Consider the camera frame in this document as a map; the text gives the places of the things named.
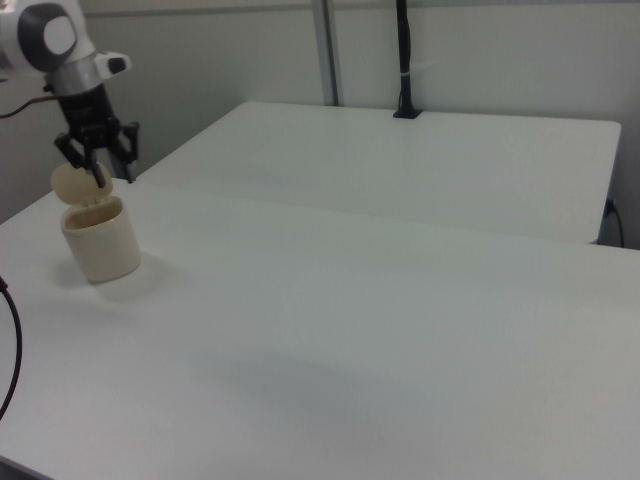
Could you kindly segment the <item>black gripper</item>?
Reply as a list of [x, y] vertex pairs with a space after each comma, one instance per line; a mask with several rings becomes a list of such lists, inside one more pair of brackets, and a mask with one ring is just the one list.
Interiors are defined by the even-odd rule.
[[[68, 124], [68, 131], [54, 140], [66, 160], [75, 168], [90, 172], [99, 188], [103, 173], [98, 165], [96, 148], [107, 151], [115, 175], [129, 184], [135, 181], [131, 166], [139, 158], [140, 124], [122, 124], [115, 116], [103, 85], [77, 95], [58, 96], [58, 104]], [[73, 140], [82, 145], [78, 150]]]

